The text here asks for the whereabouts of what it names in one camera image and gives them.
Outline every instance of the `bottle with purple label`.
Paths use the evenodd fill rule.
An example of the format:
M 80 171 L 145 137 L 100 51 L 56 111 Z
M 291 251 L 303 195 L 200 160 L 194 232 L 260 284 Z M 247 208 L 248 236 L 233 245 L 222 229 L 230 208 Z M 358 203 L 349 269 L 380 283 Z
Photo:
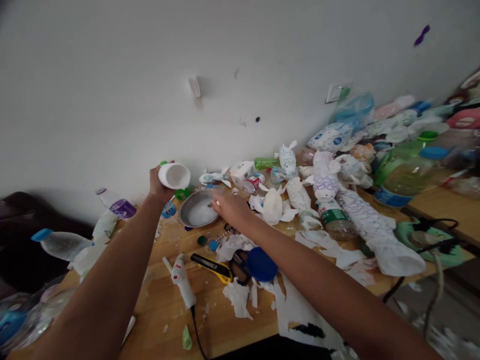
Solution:
M 103 206 L 122 220 L 130 219 L 137 212 L 137 209 L 131 203 L 116 192 L 101 187 L 97 189 L 95 193 L 100 196 Z

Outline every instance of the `green bottle cap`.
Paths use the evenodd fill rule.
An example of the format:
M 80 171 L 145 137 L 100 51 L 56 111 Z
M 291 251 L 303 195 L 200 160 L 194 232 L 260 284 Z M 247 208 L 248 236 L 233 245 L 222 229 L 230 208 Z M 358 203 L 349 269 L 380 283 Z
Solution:
M 439 133 L 436 131 L 424 131 L 420 134 L 417 140 L 421 141 L 433 141 L 439 136 Z
M 202 235 L 196 240 L 196 243 L 200 246 L 204 246 L 207 243 L 207 238 Z

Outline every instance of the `blue bottle cap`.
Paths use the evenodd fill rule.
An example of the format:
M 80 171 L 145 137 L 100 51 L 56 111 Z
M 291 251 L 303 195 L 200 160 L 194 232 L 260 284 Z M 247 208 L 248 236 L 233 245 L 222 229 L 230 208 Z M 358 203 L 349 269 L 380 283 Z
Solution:
M 255 280 L 271 282 L 279 272 L 279 267 L 261 247 L 254 247 L 246 257 L 246 266 Z
M 210 241 L 208 247 L 210 248 L 210 250 L 216 251 L 219 247 L 219 243 L 216 240 Z
M 40 242 L 40 241 L 48 238 L 51 233 L 53 233 L 52 230 L 50 230 L 50 229 L 43 229 L 43 230 L 40 230 L 39 232 L 37 232 L 36 234 L 34 234 L 34 235 L 31 237 L 31 239 L 32 239 L 33 241 Z
M 446 157 L 448 153 L 447 150 L 441 147 L 426 147 L 418 155 L 425 159 L 440 160 Z

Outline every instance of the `white plastic cup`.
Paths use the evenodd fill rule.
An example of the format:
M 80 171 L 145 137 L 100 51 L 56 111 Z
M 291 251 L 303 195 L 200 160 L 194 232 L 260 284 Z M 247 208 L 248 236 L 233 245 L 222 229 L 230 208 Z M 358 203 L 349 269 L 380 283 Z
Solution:
M 190 170 L 178 162 L 162 165 L 158 172 L 160 182 L 170 189 L 186 189 L 190 185 Z

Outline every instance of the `pink object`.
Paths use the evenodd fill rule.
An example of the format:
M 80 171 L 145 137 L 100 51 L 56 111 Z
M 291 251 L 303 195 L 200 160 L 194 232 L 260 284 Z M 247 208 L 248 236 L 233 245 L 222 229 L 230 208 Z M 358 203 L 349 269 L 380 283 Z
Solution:
M 412 95 L 397 97 L 394 102 L 391 102 L 384 106 L 380 106 L 379 108 L 375 109 L 375 111 L 373 112 L 373 119 L 375 121 L 380 121 L 390 118 L 399 111 L 402 111 L 413 105 L 414 102 L 415 98 Z
M 459 111 L 446 123 L 452 129 L 480 129 L 480 108 Z

